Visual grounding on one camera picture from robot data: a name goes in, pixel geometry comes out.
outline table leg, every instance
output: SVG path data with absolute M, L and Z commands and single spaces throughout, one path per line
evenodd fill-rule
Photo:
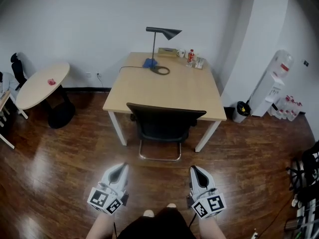
M 67 125 L 75 114 L 75 107 L 70 102 L 62 86 L 58 87 L 58 92 L 64 99 L 64 102 L 52 108 L 47 100 L 43 100 L 41 105 L 48 112 L 48 123 L 51 128 L 61 128 Z
M 125 136 L 124 136 L 124 134 L 123 134 L 123 132 L 122 132 L 121 125 L 120 125 L 120 123 L 118 122 L 118 120 L 117 120 L 117 118 L 116 118 L 114 112 L 109 112 L 109 115 L 110 115 L 111 121 L 112 121 L 112 123 L 113 123 L 113 126 L 114 126 L 114 128 L 115 128 L 116 133 L 117 133 L 118 136 L 119 136 L 119 139 L 120 139 L 122 145 L 126 146 L 126 145 L 127 145 L 127 141 L 126 141 Z
M 221 121 L 215 121 L 212 122 L 207 129 L 206 133 L 202 137 L 202 139 L 199 141 L 198 145 L 195 148 L 195 152 L 200 152 L 201 149 L 205 146 L 205 144 L 208 142 L 210 137 L 214 134 L 215 130 L 217 129 L 218 125 L 220 124 Z
M 7 139 L 5 139 L 2 134 L 0 134 L 0 138 L 7 144 L 9 145 L 12 149 L 14 149 L 14 146 L 12 145 L 11 142 L 9 142 Z
M 10 93 L 10 99 L 12 100 L 14 105 L 16 106 L 15 99 L 11 93 Z M 16 107 L 18 108 L 19 112 L 23 115 L 23 117 L 27 120 L 28 116 L 25 114 L 25 112 L 22 109 L 20 109 L 18 106 L 16 106 Z
M 66 95 L 64 88 L 62 87 L 62 85 L 60 85 L 57 90 L 60 92 L 62 98 L 64 99 L 65 102 L 70 103 L 70 99 L 68 98 L 68 96 Z

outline water bottle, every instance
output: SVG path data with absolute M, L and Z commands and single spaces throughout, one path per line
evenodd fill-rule
M 186 66 L 192 67 L 193 66 L 193 60 L 194 60 L 194 50 L 191 49 L 190 52 L 188 53 L 188 59 L 187 59 L 187 64 Z
M 285 50 L 279 50 L 275 54 L 275 61 L 272 63 L 273 73 L 283 79 L 294 64 L 293 57 Z
M 285 107 L 285 110 L 284 110 L 283 116 L 282 116 L 282 118 L 284 120 L 287 118 L 288 114 L 290 114 L 290 112 L 291 112 L 294 99 L 293 99 L 293 97 L 290 98 L 290 97 L 286 96 L 286 101 L 287 101 L 286 107 Z
M 283 113 L 286 110 L 287 102 L 289 102 L 289 97 L 286 96 L 285 98 L 280 98 L 277 102 L 276 106 L 278 110 L 275 112 L 274 116 L 278 119 L 282 119 Z
M 302 106 L 303 105 L 301 103 L 294 102 L 293 108 L 292 108 L 290 114 L 288 115 L 288 119 L 290 121 L 293 121 L 298 116 L 298 114 L 300 113 L 300 111 L 302 109 L 301 108 Z

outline round white table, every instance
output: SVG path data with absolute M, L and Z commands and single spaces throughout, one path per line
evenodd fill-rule
M 69 71 L 70 65 L 68 63 L 58 63 L 34 73 L 20 89 L 16 98 L 17 107 L 26 110 L 41 103 L 49 113 L 50 127 L 60 128 L 67 125 L 75 113 L 74 105 L 61 86 Z M 49 79 L 53 79 L 56 83 L 52 86 L 49 85 Z M 61 93 L 64 102 L 52 109 L 46 98 L 55 90 Z

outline black table base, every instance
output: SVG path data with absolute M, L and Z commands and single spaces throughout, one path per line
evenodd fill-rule
M 59 86 L 57 90 L 60 92 L 64 99 L 63 103 L 57 105 L 52 109 L 47 100 L 43 100 L 41 102 L 42 106 L 49 114 L 48 123 L 51 128 L 61 128 L 67 125 L 75 114 L 75 107 L 70 102 L 62 86 Z

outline trash can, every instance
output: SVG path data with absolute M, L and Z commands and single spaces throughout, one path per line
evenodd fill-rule
M 240 101 L 233 113 L 233 121 L 240 123 L 250 114 L 250 107 L 247 103 Z

